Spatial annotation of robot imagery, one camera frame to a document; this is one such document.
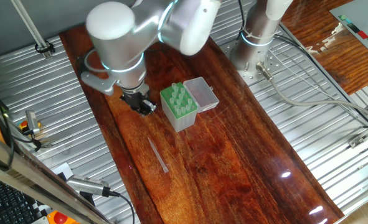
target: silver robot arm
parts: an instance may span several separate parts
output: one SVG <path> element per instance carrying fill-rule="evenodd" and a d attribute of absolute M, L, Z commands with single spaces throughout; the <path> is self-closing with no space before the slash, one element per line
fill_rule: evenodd
<path fill-rule="evenodd" d="M 83 72 L 83 82 L 107 95 L 118 85 L 123 90 L 121 99 L 133 110 L 152 113 L 156 105 L 144 84 L 144 51 L 160 41 L 185 55 L 198 53 L 220 5 L 219 0 L 143 0 L 132 8 L 119 2 L 98 5 L 88 14 L 86 27 L 109 78 Z"/>
<path fill-rule="evenodd" d="M 238 44 L 230 54 L 239 72 L 257 73 L 256 64 L 264 62 L 279 23 L 293 0 L 258 0 L 247 13 Z"/>

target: clear plastic rod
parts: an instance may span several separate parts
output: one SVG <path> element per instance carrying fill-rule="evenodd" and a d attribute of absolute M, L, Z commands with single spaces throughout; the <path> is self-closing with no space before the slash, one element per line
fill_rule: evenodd
<path fill-rule="evenodd" d="M 158 158 L 158 160 L 159 160 L 159 162 L 160 162 L 160 164 L 161 164 L 161 167 L 163 167 L 163 171 L 164 171 L 164 173 L 169 172 L 169 170 L 167 169 L 167 167 L 166 167 L 166 165 L 164 164 L 163 160 L 161 160 L 161 157 L 160 157 L 160 155 L 159 155 L 159 153 L 158 153 L 158 150 L 156 150 L 156 147 L 153 145 L 153 143 L 152 143 L 151 139 L 150 139 L 150 138 L 148 138 L 148 140 L 149 140 L 149 143 L 151 144 L 151 147 L 152 147 L 152 149 L 153 149 L 153 152 L 155 153 L 156 157 Z"/>

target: glossy wood surface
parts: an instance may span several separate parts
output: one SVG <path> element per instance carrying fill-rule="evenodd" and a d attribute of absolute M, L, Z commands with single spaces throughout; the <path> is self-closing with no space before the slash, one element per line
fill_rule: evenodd
<path fill-rule="evenodd" d="M 282 22 L 350 95 L 368 85 L 368 49 L 329 11 L 348 2 L 294 0 Z"/>
<path fill-rule="evenodd" d="M 60 37 L 77 69 L 77 57 L 92 47 L 85 28 Z M 106 96 L 82 84 L 142 223 L 317 224 L 343 216 L 211 39 L 192 57 L 156 44 L 145 60 L 145 81 L 159 105 L 147 117 L 119 99 L 118 87 Z M 100 66 L 97 57 L 90 63 Z M 176 133 L 159 92 L 199 76 L 220 103 Z M 148 138 L 169 172 L 163 172 Z"/>

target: plastic box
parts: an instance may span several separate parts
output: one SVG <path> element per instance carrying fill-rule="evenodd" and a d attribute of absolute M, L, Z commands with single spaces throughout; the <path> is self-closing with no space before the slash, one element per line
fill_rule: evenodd
<path fill-rule="evenodd" d="M 219 100 L 202 77 L 173 83 L 160 91 L 161 105 L 176 132 L 192 126 L 196 114 L 214 108 Z"/>

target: clear plastic lid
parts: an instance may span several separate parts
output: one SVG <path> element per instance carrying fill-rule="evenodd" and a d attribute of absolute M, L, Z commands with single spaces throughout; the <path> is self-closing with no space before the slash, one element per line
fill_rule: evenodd
<path fill-rule="evenodd" d="M 194 99 L 198 113 L 215 108 L 220 102 L 202 77 L 184 81 L 183 85 Z"/>

